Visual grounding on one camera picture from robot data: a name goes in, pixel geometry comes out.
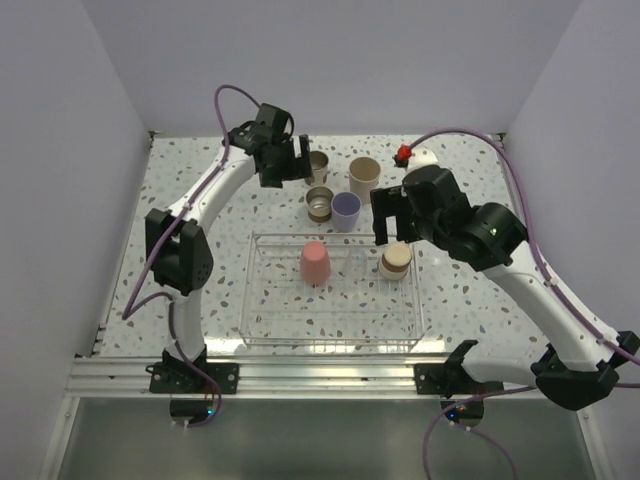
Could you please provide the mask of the steel cup back row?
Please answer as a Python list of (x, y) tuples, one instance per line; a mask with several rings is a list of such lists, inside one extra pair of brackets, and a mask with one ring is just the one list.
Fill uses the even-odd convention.
[(311, 151), (309, 153), (312, 175), (305, 179), (305, 183), (310, 187), (324, 185), (328, 178), (329, 158), (322, 151)]

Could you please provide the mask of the cream steel cup brown band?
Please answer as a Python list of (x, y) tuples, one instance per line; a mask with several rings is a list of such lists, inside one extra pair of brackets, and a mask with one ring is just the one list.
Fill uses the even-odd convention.
[(379, 273), (390, 281), (402, 280), (409, 271), (413, 254), (409, 246), (402, 242), (388, 245), (379, 262)]

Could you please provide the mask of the red plastic cup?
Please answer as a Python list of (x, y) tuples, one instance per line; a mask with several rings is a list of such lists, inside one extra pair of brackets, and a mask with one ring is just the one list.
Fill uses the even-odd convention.
[(301, 278), (310, 286), (325, 284), (331, 275), (331, 261), (327, 248), (319, 241), (308, 242), (300, 256)]

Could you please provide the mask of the clear glass cup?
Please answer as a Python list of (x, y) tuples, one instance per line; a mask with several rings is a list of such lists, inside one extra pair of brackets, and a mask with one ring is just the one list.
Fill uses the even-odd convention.
[(343, 273), (354, 285), (365, 285), (369, 274), (369, 258), (366, 251), (350, 252), (346, 258)]

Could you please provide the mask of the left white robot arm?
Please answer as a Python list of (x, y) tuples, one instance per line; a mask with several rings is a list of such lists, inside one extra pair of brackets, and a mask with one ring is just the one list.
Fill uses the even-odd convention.
[(294, 119), (263, 103), (255, 119), (228, 131), (210, 167), (179, 201), (145, 217), (145, 247), (154, 281), (170, 296), (169, 343), (148, 367), (153, 393), (211, 392), (213, 375), (201, 326), (202, 289), (214, 267), (207, 235), (236, 191), (252, 178), (263, 188), (311, 174), (309, 139)]

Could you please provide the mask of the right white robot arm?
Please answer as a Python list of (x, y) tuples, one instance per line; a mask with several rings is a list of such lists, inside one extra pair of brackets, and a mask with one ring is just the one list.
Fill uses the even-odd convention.
[(618, 367), (639, 349), (638, 336), (607, 326), (570, 293), (534, 257), (527, 229), (511, 210), (494, 202), (471, 205), (453, 173), (436, 165), (417, 168), (401, 185), (375, 189), (370, 198), (377, 245), (388, 243), (386, 221), (393, 218), (398, 241), (427, 241), (483, 274), (548, 340), (538, 360), (501, 349), (483, 354), (477, 341), (463, 341), (428, 377), (442, 395), (504, 382), (538, 388), (556, 405), (577, 411), (614, 390)]

